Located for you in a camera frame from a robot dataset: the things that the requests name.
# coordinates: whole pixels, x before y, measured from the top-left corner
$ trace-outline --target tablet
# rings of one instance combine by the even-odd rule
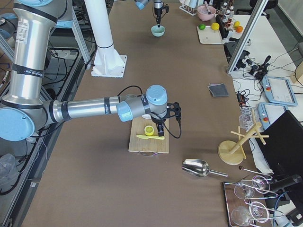
[[[262,79],[266,98],[271,103],[297,106],[297,100],[288,79],[265,76]]]
[[[275,122],[286,110],[287,105],[275,103],[259,103],[258,113],[263,129],[266,130],[273,122]]]

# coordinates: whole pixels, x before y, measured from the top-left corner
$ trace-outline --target white container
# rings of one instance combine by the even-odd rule
[[[16,160],[12,154],[0,158],[0,192],[6,192],[16,182],[18,176]]]

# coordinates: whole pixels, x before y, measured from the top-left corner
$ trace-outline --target blue joint cap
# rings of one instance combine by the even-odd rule
[[[27,6],[45,6],[51,3],[53,0],[19,0],[22,4]]]
[[[146,98],[154,105],[164,105],[167,103],[167,94],[161,85],[152,85],[146,91]]]
[[[3,13],[0,15],[0,17],[3,17],[4,19],[6,20],[9,20],[9,19],[17,19],[18,17],[16,16],[16,14],[14,13]]]
[[[10,33],[8,33],[7,31],[0,29],[0,35],[3,36],[3,38],[8,39],[11,37]]]
[[[73,21],[58,21],[56,24],[56,28],[71,28],[73,25]]]
[[[131,121],[133,113],[126,101],[122,101],[116,105],[119,118],[122,122]]]
[[[0,137],[9,141],[20,141],[33,135],[35,124],[23,111],[4,107],[0,108]]]
[[[136,2],[136,6],[138,7],[139,10],[142,10],[145,7],[144,4],[142,4],[142,3],[138,2],[138,1]]]

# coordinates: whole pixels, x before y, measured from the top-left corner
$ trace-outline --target spoon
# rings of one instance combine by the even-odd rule
[[[225,173],[209,169],[208,163],[201,159],[186,159],[182,164],[182,169],[198,177],[207,176],[209,173],[228,177]]]

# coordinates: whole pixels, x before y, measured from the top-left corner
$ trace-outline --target brown table surface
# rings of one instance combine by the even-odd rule
[[[142,11],[133,2],[114,3],[109,19],[115,48],[128,56],[125,75],[96,78],[87,71],[75,100],[161,84],[169,102],[181,105],[181,139],[170,138],[169,154],[146,157],[127,151],[131,122],[117,115],[66,122],[23,227],[227,226],[222,181],[238,181],[247,172],[221,161],[217,146],[237,140],[230,131],[239,125],[239,106],[223,46],[200,44],[201,21],[179,5],[169,4],[165,35],[156,38],[152,3]],[[213,98],[210,83],[225,83],[230,96]],[[178,134],[177,122],[169,124]],[[247,156],[242,164],[252,169],[251,152]],[[229,177],[189,175],[181,169],[187,158],[206,160]]]

